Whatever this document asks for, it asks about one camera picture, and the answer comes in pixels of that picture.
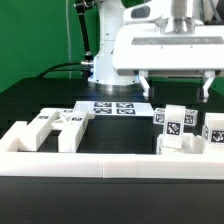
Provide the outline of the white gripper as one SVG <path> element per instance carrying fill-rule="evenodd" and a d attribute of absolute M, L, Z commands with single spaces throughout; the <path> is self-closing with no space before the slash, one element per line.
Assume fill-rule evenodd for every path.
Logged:
<path fill-rule="evenodd" d="M 215 71 L 224 70 L 224 25 L 206 25 L 202 4 L 140 4 L 124 11 L 112 64 L 121 75 L 139 71 L 143 96 L 154 98 L 148 72 L 204 72 L 199 99 L 206 103 Z"/>

